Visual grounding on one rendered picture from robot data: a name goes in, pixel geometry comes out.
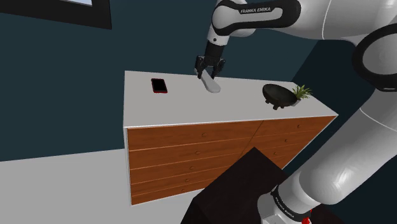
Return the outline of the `small green potted plant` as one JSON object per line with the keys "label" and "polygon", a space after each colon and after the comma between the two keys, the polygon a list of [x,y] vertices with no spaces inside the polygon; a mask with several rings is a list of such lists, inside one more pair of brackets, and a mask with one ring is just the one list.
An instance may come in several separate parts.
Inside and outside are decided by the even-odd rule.
{"label": "small green potted plant", "polygon": [[312,90],[310,88],[305,88],[305,85],[296,86],[293,89],[293,93],[296,97],[296,102],[292,106],[296,106],[302,99],[308,99],[312,95]]}

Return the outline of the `dark robot stand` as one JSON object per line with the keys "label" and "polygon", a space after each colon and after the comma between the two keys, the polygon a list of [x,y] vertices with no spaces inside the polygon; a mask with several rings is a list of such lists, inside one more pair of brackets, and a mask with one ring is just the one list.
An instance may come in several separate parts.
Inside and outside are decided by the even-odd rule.
{"label": "dark robot stand", "polygon": [[345,224],[251,148],[195,196],[181,224]]}

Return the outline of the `black footed bowl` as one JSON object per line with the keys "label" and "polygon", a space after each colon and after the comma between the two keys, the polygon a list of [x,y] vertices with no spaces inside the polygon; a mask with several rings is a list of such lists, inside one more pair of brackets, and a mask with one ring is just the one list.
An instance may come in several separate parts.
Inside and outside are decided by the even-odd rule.
{"label": "black footed bowl", "polygon": [[273,109],[292,106],[297,102],[296,95],[280,85],[266,84],[262,88],[262,93],[267,104],[272,104]]}

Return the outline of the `black-framed window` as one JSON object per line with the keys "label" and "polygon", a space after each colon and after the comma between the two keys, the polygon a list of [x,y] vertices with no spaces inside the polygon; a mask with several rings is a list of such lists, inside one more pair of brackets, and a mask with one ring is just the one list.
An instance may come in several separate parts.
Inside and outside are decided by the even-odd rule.
{"label": "black-framed window", "polygon": [[109,0],[0,0],[0,13],[112,29]]}

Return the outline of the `white chest with wooden drawers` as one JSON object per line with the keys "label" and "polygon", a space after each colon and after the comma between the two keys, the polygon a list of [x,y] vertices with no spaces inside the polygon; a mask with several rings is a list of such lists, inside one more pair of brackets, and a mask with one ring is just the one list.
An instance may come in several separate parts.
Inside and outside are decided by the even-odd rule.
{"label": "white chest with wooden drawers", "polygon": [[[154,93],[152,78],[164,79],[168,92]],[[337,116],[314,97],[274,110],[263,80],[217,82],[213,94],[194,75],[125,73],[132,205],[205,188],[252,147],[284,167]]]}

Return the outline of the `red-edged black phone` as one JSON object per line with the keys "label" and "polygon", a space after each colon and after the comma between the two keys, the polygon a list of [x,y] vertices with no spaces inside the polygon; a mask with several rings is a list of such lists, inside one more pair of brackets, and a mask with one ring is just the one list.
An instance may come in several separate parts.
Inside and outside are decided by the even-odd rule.
{"label": "red-edged black phone", "polygon": [[164,79],[161,78],[152,78],[151,79],[152,89],[154,93],[163,93],[166,94],[168,92],[167,86],[165,84]]}

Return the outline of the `flat grey oblong object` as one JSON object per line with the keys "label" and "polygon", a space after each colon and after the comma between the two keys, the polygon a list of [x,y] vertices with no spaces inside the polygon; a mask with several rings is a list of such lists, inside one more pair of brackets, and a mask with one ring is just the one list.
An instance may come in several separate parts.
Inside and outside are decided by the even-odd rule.
{"label": "flat grey oblong object", "polygon": [[205,86],[205,89],[213,94],[217,94],[221,91],[221,87],[215,82],[214,79],[211,78],[209,73],[206,70],[202,71],[200,80]]}

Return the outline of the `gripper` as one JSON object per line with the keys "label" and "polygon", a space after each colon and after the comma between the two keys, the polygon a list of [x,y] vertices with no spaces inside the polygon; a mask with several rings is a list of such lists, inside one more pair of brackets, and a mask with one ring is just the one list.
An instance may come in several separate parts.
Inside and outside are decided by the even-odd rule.
{"label": "gripper", "polygon": [[204,56],[197,56],[195,61],[195,72],[198,79],[201,79],[202,72],[206,66],[213,66],[211,78],[214,79],[222,71],[225,65],[225,59],[222,59],[224,46],[215,45],[210,41],[207,42]]}

